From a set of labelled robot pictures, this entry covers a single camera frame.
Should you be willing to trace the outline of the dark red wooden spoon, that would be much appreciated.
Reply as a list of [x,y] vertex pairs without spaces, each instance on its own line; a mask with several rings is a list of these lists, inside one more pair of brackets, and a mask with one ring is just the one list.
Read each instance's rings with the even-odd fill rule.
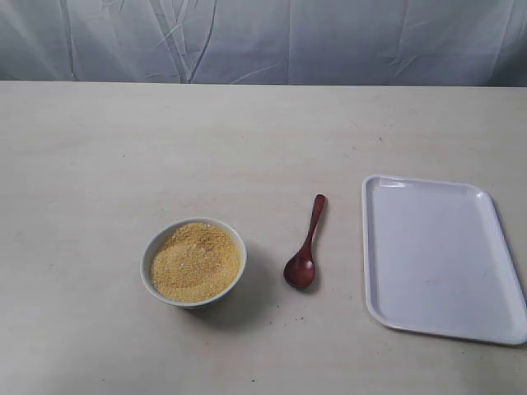
[[308,288],[315,279],[315,261],[313,258],[312,243],[325,203],[325,195],[317,194],[315,196],[305,241],[283,269],[285,282],[298,290]]

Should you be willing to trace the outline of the brown ground food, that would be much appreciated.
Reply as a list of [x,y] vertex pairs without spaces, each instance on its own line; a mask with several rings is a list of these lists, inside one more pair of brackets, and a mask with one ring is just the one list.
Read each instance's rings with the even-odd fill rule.
[[190,222],[157,250],[150,276],[153,287],[167,299],[196,303],[222,293],[239,270],[240,252],[225,230]]

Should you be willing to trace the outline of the white ceramic bowl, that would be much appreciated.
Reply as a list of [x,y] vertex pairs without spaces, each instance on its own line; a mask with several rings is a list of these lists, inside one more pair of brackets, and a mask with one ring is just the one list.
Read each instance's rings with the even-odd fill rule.
[[[205,224],[217,226],[225,230],[229,234],[229,236],[233,239],[233,241],[236,243],[238,251],[240,252],[240,270],[235,280],[222,293],[212,297],[211,299],[204,300],[203,302],[196,302],[196,303],[184,303],[184,302],[178,302],[175,300],[167,299],[153,287],[152,279],[150,276],[150,268],[151,268],[152,260],[157,250],[161,247],[161,245],[166,241],[166,239],[178,227],[188,224],[190,222],[202,222]],[[210,304],[217,302],[218,300],[223,298],[229,291],[231,291],[234,288],[234,286],[238,283],[239,279],[242,277],[244,270],[245,270],[246,261],[247,261],[247,250],[245,247],[245,243],[234,229],[232,229],[228,224],[222,221],[219,221],[219,220],[215,220],[212,218],[206,218],[206,217],[194,217],[194,218],[184,219],[182,221],[177,221],[176,223],[166,227],[164,230],[162,230],[158,235],[156,235],[152,239],[152,241],[149,243],[149,245],[147,246],[143,254],[142,263],[140,266],[140,274],[141,274],[141,278],[142,278],[143,284],[146,287],[146,289],[158,300],[166,304],[171,304],[181,309],[198,309],[198,308],[202,308],[205,306],[209,306]]]

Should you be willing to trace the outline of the white rectangular plastic tray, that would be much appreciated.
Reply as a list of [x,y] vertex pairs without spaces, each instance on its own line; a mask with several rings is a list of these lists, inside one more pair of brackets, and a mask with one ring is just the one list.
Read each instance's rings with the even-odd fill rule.
[[408,332],[518,346],[526,301],[493,200],[471,184],[372,175],[361,186],[366,307]]

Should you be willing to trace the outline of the white fabric backdrop curtain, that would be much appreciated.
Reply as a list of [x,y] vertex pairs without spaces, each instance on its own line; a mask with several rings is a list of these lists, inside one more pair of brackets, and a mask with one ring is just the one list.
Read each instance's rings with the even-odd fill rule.
[[4,80],[524,86],[523,1],[4,1]]

